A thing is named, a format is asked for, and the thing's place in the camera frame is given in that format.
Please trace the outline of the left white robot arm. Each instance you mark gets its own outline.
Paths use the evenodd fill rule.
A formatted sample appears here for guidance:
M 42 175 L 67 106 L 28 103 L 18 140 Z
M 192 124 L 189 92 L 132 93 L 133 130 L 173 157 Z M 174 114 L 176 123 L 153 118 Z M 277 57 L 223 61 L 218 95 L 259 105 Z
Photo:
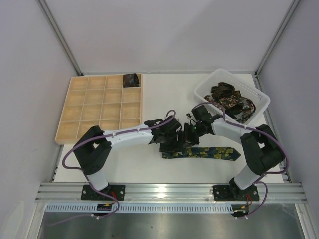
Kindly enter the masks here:
M 173 116 L 165 120 L 147 120 L 136 127 L 113 132 L 93 126 L 75 144 L 73 153 L 88 181 L 101 191 L 109 187 L 102 169 L 112 151 L 136 145 L 171 143 L 180 128 L 181 123 Z

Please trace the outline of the blue yellow floral tie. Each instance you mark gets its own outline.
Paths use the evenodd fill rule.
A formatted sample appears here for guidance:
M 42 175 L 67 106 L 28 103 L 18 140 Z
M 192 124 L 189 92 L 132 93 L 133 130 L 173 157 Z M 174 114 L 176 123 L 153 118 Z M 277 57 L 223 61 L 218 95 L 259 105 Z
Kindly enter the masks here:
M 241 154 L 232 147 L 190 147 L 176 152 L 162 152 L 163 159 L 207 158 L 236 161 Z

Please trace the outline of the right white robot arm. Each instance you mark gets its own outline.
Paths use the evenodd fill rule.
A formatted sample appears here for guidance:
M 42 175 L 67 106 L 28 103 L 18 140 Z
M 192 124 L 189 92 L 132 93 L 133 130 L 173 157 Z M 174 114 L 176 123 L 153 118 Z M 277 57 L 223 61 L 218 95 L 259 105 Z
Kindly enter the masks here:
M 195 124 L 184 126 L 184 141 L 191 146 L 199 144 L 206 135 L 225 137 L 242 146 L 245 167 L 229 182 L 230 197 L 235 200 L 247 194 L 258 180 L 267 174 L 282 174 L 290 165 L 287 152 L 275 138 L 269 126 L 248 127 L 228 120 L 222 115 L 212 115 L 203 103 L 192 110 Z

